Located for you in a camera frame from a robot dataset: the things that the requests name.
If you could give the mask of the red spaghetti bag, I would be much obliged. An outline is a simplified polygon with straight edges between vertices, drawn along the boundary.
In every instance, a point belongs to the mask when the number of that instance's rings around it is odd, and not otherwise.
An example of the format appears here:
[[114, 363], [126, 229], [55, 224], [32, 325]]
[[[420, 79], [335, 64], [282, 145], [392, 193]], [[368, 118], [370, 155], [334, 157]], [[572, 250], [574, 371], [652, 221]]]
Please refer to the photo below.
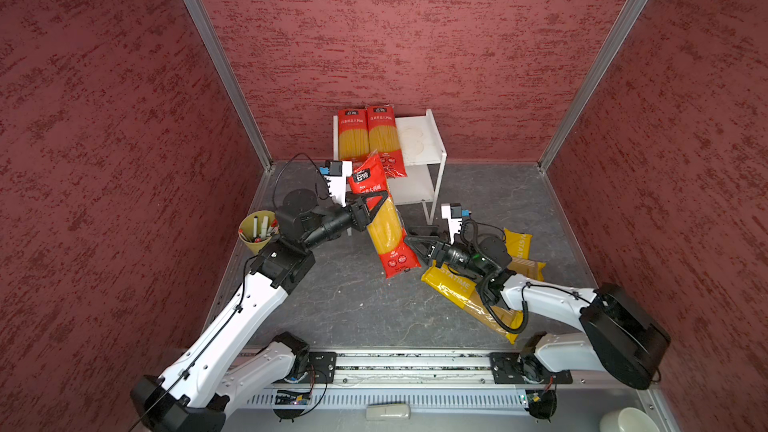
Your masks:
[[406, 232], [394, 205], [380, 155], [378, 153], [369, 155], [353, 170], [348, 183], [354, 194], [388, 193], [386, 198], [378, 195], [366, 199], [369, 210], [378, 207], [375, 217], [367, 226], [367, 231], [385, 276], [391, 278], [410, 269], [420, 268], [418, 257], [405, 243]]
[[338, 158], [342, 161], [364, 161], [370, 153], [367, 110], [340, 110], [337, 121]]
[[376, 152], [388, 178], [407, 176], [402, 148], [392, 106], [371, 106], [367, 109], [369, 147]]

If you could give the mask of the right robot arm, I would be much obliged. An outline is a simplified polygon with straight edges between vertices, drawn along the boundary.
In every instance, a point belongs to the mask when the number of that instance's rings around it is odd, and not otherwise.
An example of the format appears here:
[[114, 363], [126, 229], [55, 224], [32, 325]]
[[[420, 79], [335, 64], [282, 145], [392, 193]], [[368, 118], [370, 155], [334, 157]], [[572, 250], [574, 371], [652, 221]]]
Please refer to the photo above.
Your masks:
[[408, 236], [405, 242], [436, 271], [468, 283], [464, 308], [502, 335], [520, 336], [534, 316], [570, 327], [567, 334], [529, 337], [513, 366], [524, 381], [594, 371], [637, 390], [654, 383], [671, 337], [623, 288], [612, 283], [577, 288], [530, 278], [519, 272], [505, 241], [478, 233], [478, 226], [469, 222], [453, 241], [432, 234]]

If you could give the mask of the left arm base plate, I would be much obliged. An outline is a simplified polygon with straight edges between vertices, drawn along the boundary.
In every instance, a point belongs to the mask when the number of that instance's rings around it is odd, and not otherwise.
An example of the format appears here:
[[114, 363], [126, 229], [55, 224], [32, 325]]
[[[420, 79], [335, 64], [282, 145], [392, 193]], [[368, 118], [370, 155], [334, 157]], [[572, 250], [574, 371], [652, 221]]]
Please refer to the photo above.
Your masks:
[[292, 379], [299, 384], [331, 384], [334, 381], [338, 354], [331, 351], [309, 351], [297, 357]]

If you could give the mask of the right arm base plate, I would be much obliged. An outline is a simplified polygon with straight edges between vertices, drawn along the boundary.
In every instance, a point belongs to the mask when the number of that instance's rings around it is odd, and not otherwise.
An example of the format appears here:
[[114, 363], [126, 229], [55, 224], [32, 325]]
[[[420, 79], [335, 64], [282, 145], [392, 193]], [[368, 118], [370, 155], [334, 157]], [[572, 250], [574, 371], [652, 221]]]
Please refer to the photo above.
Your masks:
[[492, 352], [489, 354], [490, 370], [497, 385], [563, 385], [572, 384], [568, 370], [552, 372], [533, 355], [521, 357], [516, 352]]

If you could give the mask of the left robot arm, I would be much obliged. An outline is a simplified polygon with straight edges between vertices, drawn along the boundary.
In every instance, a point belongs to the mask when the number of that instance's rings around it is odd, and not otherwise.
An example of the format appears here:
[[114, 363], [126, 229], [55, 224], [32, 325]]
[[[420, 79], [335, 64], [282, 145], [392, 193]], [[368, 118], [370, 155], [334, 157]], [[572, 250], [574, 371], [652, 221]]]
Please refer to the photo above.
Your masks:
[[315, 192], [290, 192], [275, 211], [279, 232], [244, 269], [241, 286], [197, 341], [159, 376], [144, 376], [131, 400], [150, 431], [220, 431], [257, 392], [300, 377], [309, 346], [281, 333], [256, 356], [232, 364], [262, 323], [315, 263], [314, 248], [348, 229], [363, 231], [388, 198], [387, 191], [351, 194], [346, 205], [321, 206]]

